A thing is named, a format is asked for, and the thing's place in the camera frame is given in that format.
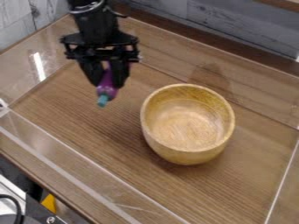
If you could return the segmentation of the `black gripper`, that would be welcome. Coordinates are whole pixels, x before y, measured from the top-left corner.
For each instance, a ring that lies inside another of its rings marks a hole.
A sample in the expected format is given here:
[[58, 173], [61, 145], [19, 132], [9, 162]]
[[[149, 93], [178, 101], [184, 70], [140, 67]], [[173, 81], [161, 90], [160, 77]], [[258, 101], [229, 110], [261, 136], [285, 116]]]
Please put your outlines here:
[[[109, 11], [70, 13], [77, 33], [59, 38], [70, 59], [77, 57], [98, 57], [107, 60], [118, 57], [129, 62], [138, 61], [137, 37], [121, 32], [117, 26], [118, 15]], [[114, 88], [125, 85], [129, 76], [129, 63], [124, 60], [110, 60], [112, 84]], [[103, 67], [97, 60], [81, 60], [78, 67], [89, 83], [95, 87], [103, 75]]]

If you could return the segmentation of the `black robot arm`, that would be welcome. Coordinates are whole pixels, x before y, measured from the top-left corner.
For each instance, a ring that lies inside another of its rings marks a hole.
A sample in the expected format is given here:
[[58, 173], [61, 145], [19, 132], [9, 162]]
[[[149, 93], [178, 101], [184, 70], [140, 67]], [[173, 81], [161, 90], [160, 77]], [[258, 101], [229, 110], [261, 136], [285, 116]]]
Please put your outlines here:
[[97, 86], [103, 79], [106, 62], [112, 72], [112, 87], [121, 88], [129, 76], [129, 64], [138, 62], [138, 38], [118, 28], [109, 0], [66, 0], [69, 14], [78, 31], [59, 37], [65, 58], [75, 60], [87, 81]]

